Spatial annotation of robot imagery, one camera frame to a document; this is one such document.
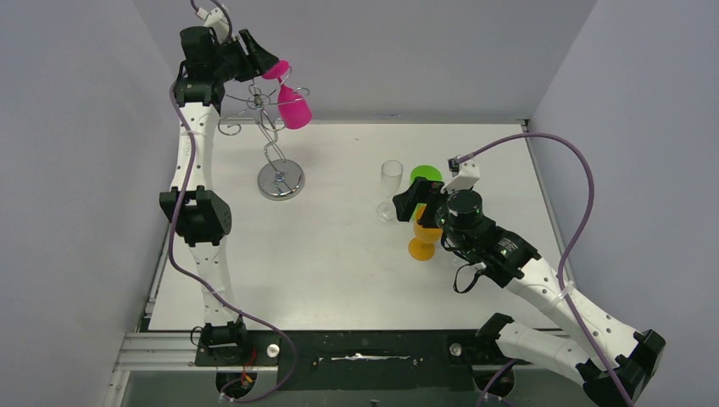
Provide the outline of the pink wine glass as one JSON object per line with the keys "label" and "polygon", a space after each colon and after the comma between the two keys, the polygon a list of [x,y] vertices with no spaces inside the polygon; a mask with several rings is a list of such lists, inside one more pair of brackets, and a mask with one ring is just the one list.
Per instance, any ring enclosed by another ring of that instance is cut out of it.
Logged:
{"label": "pink wine glass", "polygon": [[286,60],[280,60],[261,77],[268,81],[278,81],[279,95],[276,99],[276,106],[279,115],[287,129],[299,130],[310,123],[313,115],[301,90],[286,85],[290,71],[291,65]]}

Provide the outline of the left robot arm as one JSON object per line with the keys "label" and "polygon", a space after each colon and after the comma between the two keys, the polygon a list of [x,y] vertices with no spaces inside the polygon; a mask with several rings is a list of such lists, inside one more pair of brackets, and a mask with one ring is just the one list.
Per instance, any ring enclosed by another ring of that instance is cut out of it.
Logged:
{"label": "left robot arm", "polygon": [[241,365],[253,355],[243,314],[235,307],[226,240],[232,229],[230,205],[214,190],[212,157],[215,131],[228,81],[251,81],[274,68],[279,59],[261,47],[246,29],[220,39],[215,29],[192,26],[180,33],[184,60],[169,91],[180,121],[176,172],[160,208],[170,236],[188,246],[194,271],[169,260],[197,282],[203,295],[203,324],[198,357],[208,365]]}

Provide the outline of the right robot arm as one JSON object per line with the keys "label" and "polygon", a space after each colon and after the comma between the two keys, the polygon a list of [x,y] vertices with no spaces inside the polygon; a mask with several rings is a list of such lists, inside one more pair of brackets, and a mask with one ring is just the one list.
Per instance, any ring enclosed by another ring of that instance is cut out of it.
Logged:
{"label": "right robot arm", "polygon": [[445,192],[443,183],[417,177],[393,205],[399,221],[439,230],[443,248],[478,266],[478,277],[523,298],[565,333],[557,337],[496,313],[479,337],[507,358],[577,383],[598,406],[638,400],[666,346],[660,334],[640,332],[586,298],[529,242],[487,217],[471,189]]}

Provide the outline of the orange wine glass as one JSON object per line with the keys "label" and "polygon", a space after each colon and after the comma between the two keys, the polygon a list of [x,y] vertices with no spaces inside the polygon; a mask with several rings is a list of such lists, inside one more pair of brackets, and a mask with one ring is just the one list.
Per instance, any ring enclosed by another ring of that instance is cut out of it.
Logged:
{"label": "orange wine glass", "polygon": [[434,256],[436,243],[442,236],[441,229],[425,228],[419,224],[419,220],[424,215],[425,207],[425,204],[420,204],[413,214],[412,226],[415,236],[408,245],[410,256],[418,261],[428,261]]}

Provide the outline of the green wine glass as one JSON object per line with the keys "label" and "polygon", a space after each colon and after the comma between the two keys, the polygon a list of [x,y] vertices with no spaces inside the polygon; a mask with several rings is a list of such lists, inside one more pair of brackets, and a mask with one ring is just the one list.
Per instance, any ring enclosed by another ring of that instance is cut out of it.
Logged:
{"label": "green wine glass", "polygon": [[428,164],[418,165],[410,172],[409,184],[411,185],[417,177],[423,177],[429,181],[443,181],[441,171]]}

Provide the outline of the clear wine glass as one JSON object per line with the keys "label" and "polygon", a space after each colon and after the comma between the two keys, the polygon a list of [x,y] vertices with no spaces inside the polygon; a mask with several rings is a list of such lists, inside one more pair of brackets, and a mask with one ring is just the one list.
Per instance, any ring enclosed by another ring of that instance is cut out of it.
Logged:
{"label": "clear wine glass", "polygon": [[381,167],[382,202],[376,208],[376,216],[383,221],[394,220],[396,209],[392,198],[398,191],[404,173],[402,164],[394,159],[385,161]]}
{"label": "clear wine glass", "polygon": [[456,254],[449,255],[449,262],[454,268],[459,268],[459,267],[467,264],[467,261],[465,259],[462,259],[460,256],[458,256]]}

